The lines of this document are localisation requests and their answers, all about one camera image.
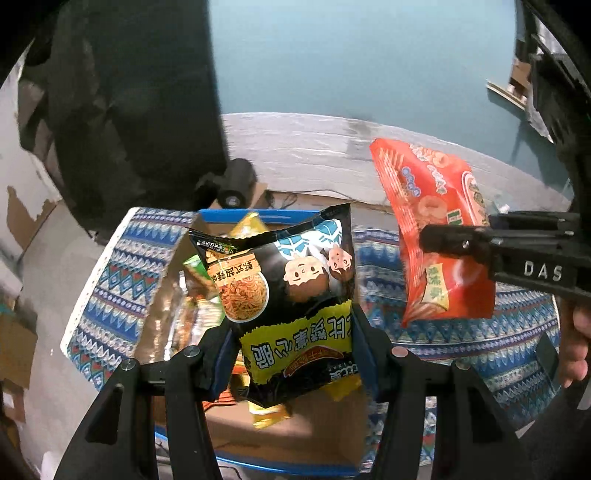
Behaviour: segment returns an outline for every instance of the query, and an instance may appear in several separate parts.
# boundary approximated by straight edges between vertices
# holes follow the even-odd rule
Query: screw
[[[470,365],[467,365],[459,360],[456,360],[456,367],[458,367],[460,370],[470,370]]]
[[[199,355],[201,349],[197,345],[189,345],[184,351],[184,356],[189,358]]]
[[[392,348],[392,355],[397,356],[398,358],[404,358],[408,355],[408,350],[403,346],[395,346]]]
[[[137,362],[133,358],[126,358],[121,362],[121,370],[125,370],[127,372],[135,367],[136,363]]]

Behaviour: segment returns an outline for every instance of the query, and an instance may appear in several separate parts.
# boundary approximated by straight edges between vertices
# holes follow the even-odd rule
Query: potato chip bag
[[[378,138],[370,149],[400,228],[408,296],[402,326],[416,319],[490,318],[495,283],[486,267],[419,246],[427,224],[489,225],[472,169],[454,155],[401,141]]]

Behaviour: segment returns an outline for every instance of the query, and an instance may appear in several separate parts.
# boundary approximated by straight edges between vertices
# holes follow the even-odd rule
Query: black speaker
[[[230,161],[223,175],[217,202],[222,208],[247,208],[252,201],[256,173],[251,163],[244,158]]]

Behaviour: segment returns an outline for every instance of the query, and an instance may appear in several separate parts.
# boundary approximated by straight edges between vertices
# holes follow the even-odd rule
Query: yellow label
[[[443,278],[443,264],[438,263],[425,269],[427,287],[423,295],[422,303],[433,303],[448,310],[449,295]]]
[[[322,358],[351,352],[351,301],[325,307],[312,318],[257,327],[240,338],[253,382],[262,385],[276,373],[294,375]]]
[[[216,287],[227,285],[233,281],[252,277],[259,273],[261,267],[254,253],[240,255],[239,257],[227,257],[209,265],[207,273],[216,284]]]

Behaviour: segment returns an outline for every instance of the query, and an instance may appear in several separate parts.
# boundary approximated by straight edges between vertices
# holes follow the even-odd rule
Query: blue wall
[[[395,125],[567,174],[506,85],[514,0],[210,0],[223,113],[298,112]]]

